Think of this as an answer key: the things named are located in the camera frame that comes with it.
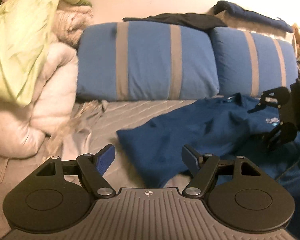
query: shirt logo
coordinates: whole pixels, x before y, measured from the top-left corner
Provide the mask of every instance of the shirt logo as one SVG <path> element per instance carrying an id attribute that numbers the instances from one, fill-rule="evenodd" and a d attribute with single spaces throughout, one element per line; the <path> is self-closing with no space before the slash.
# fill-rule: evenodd
<path id="1" fill-rule="evenodd" d="M 273 126 L 276 126 L 279 124 L 280 120 L 277 117 L 274 118 L 268 118 L 266 119 L 267 123 L 272 123 Z"/>

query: logo on robot base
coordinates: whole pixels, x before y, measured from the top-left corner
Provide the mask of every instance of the logo on robot base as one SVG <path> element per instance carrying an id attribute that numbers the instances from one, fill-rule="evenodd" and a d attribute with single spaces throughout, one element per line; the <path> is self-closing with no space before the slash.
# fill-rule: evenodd
<path id="1" fill-rule="evenodd" d="M 152 195 L 154 192 L 152 192 L 151 190 L 147 190 L 146 192 L 144 192 L 144 194 L 146 194 L 147 196 Z"/>

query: ribbed gray plate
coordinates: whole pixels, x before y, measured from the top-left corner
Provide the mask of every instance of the ribbed gray plate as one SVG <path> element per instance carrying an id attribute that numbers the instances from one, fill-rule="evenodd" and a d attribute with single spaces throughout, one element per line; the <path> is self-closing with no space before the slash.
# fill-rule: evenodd
<path id="1" fill-rule="evenodd" d="M 200 200 L 176 188 L 123 188 L 97 201 L 90 214 L 72 228 L 53 234 L 12 230 L 4 240 L 292 240 L 284 229 L 268 234 L 234 231 L 216 221 Z"/>

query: gray stripe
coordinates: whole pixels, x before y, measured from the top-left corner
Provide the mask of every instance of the gray stripe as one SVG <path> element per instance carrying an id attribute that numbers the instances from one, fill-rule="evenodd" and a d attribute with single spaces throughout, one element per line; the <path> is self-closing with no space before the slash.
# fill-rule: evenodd
<path id="1" fill-rule="evenodd" d="M 259 62 L 256 45 L 250 32 L 243 32 L 246 36 L 251 59 L 252 86 L 250 96 L 256 97 L 259 93 Z"/>
<path id="2" fill-rule="evenodd" d="M 115 73 L 118 101 L 129 99 L 128 90 L 128 29 L 129 22 L 117 24 L 117 38 L 115 42 Z"/>
<path id="3" fill-rule="evenodd" d="M 182 82 L 182 45 L 181 30 L 178 25 L 170 25 L 171 39 L 171 78 L 169 99 L 177 100 L 180 96 Z"/>
<path id="4" fill-rule="evenodd" d="M 275 48 L 277 50 L 278 57 L 279 57 L 279 62 L 280 62 L 281 85 L 283 87 L 286 87 L 287 86 L 286 66 L 285 66 L 285 63 L 284 63 L 284 57 L 283 57 L 283 54 L 282 54 L 282 50 L 281 50 L 279 42 L 276 39 L 273 39 L 273 42 L 274 42 Z"/>

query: green blanket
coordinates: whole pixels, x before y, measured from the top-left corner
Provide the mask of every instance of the green blanket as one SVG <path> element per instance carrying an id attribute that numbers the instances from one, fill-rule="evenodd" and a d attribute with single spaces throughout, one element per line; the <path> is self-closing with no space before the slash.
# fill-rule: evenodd
<path id="1" fill-rule="evenodd" d="M 65 0 L 91 5 L 87 0 Z M 31 102 L 47 57 L 59 0 L 8 0 L 0 6 L 0 98 L 20 106 Z"/>

